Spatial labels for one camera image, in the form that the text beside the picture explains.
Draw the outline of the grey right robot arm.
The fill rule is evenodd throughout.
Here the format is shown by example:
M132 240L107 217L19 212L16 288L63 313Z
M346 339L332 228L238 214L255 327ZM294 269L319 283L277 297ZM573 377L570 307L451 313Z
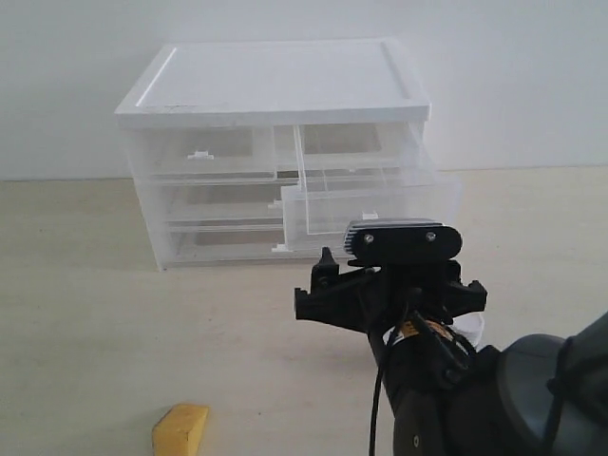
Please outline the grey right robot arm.
M486 298L452 253L361 256L341 273L324 249L294 313L367 337L396 455L605 454L606 318L568 337L476 348L453 321Z

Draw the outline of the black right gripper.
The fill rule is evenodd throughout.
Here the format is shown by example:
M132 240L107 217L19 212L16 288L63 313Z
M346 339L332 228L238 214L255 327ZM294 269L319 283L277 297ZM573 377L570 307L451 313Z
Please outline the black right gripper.
M464 285L454 259L341 274L323 247L310 290L294 289L294 316L365 333L379 375L462 375L464 339L449 326L483 312L487 296L478 280Z

